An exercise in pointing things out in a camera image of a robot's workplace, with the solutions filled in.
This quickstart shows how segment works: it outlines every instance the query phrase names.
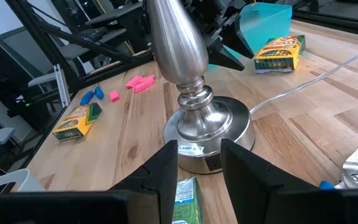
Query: blue object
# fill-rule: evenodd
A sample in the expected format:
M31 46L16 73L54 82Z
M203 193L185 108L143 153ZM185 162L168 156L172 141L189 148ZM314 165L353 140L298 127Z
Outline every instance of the blue object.
M99 100L103 99L104 97L103 91L99 86L94 89L94 94Z
M252 51L257 54L271 38L290 35L292 6L256 2L241 11L240 29ZM240 54L226 47L236 58Z
M85 93L85 95L82 97L81 99L81 106L87 105L88 103L90 103L90 101L92 100L93 97L93 93L92 91L88 91L87 93Z
M321 190L334 190L335 187L333 186L332 183L328 182L327 180L323 180L321 181L319 188Z

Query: pink eraser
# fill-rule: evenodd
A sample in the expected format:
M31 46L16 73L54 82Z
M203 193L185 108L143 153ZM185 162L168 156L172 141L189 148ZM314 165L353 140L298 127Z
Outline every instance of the pink eraser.
M141 83L142 81L144 81L146 78L152 78L152 79L154 79L154 75L149 75L149 76L147 76L147 77L144 77L139 83Z
M118 99L119 99L119 95L118 95L117 90L111 91L110 92L110 100L112 102L114 102L114 101L117 101Z
M153 78L144 78L144 80L141 83L138 83L135 87L135 93L138 93L144 89L146 89L147 87L149 87L150 85L153 85L154 83L154 79Z
M143 77L140 76L136 76L133 79L131 79L125 86L127 88L133 88L136 84L138 84L141 80L143 79Z

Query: yellow crayon box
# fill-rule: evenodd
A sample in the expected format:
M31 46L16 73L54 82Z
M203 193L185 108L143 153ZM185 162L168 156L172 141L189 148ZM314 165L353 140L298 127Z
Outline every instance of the yellow crayon box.
M97 103L77 106L52 132L58 140L84 136L98 118L102 109Z
M255 72L294 71L305 46L305 35L269 39L254 59Z

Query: black metal frame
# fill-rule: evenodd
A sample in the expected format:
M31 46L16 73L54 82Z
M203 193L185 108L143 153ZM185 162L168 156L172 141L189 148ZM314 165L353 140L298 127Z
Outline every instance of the black metal frame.
M34 16L34 10L27 2L27 0L6 0L6 2L19 18L19 20L23 23L23 26L29 31L30 35L34 38L50 62L54 65L60 64L61 68L65 72L65 77L70 93L73 93L73 95L76 95L78 90L86 86L113 77L147 62L151 62L154 59L150 51L140 54L136 57L125 57L124 54L120 55L106 47L102 47L100 45L81 40L80 38L76 38L75 36L67 34L66 32L63 32L52 25L48 26L47 23L39 21ZM100 52L101 54L119 59L121 63L111 68L102 70L101 72L95 72L92 75L77 77L75 71L70 67L64 56L60 53L59 49L56 47L48 33L66 39L74 44L84 46L95 52ZM57 98L58 95L49 94L48 96L42 96L42 101L55 100Z
M65 71L67 85L70 87L71 91L76 93L79 89L83 88L84 83L77 78L76 73L60 53L55 43L53 43L53 40L48 34L38 28L32 9L27 1L6 0L6 2L23 23L23 26L29 31L30 35L34 38L50 62L53 65L60 64Z
M358 34L358 19L301 10L294 11L292 18L302 22Z
M25 59L24 57L22 57L19 53L17 53L17 51L15 51L14 49L12 49L12 47L7 44L5 42L5 40L13 35L16 34L20 34L22 32L28 32L27 29L25 27L20 27L11 31L8 31L6 33L3 33L0 35L0 47L6 52L8 53L19 65L20 67L22 67L30 76L35 76L35 77L39 77L42 75L45 75L44 73L42 73L38 68L35 68L30 62L28 62L27 59ZM65 44L57 37L52 37L53 41L55 42L55 44L57 44L60 47L63 47ZM82 66L82 64L80 63L80 61L78 59L73 59L72 62L74 63L77 71L78 71L78 75L80 77L85 76L85 70Z
M141 52L148 48L144 31L139 24L148 20L144 18L146 14L141 2L126 5L123 9L115 9L112 12L93 18L85 24L92 28L109 27L113 21L117 22L118 27L125 28L128 40L135 52Z
M292 4L292 10L295 11L305 6L308 6L312 12L318 12L320 7L318 0L298 0Z
M77 30L79 31L83 31L85 29L88 29L89 26L85 25L85 22L88 21L88 19L86 18L85 14L83 11L78 11L77 12L77 18L76 21L78 22L83 22L82 25L78 26L79 24L76 24L73 20L73 18L70 17L70 13L66 10L66 1L62 1L62 0L52 0L52 4L55 6L56 10L58 11L58 13L60 14L60 16L62 17L62 19L64 20L65 24L68 25L68 28L70 29L70 31L72 33L74 33L76 30L71 29L76 27Z

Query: butcher block table top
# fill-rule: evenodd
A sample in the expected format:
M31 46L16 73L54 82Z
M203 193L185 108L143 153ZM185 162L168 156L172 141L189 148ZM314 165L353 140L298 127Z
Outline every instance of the butcher block table top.
M217 67L205 73L216 96L231 96L249 108L304 83L358 54L358 35L292 21L291 35L306 35L306 50L295 72L255 74L252 60L241 58L242 72ZM134 76L155 74L149 89L125 88ZM163 127L178 109L176 86L155 62L100 83L103 112L86 137L58 142L49 134L29 166L49 190L106 190L155 154L164 144ZM78 92L62 120L90 89ZM121 98L112 103L108 93ZM272 101L252 115L253 153L293 175L318 185L337 184L341 167L358 146L358 60L324 80ZM179 179L194 174L179 169ZM200 182L204 222L237 223L223 174L195 175Z

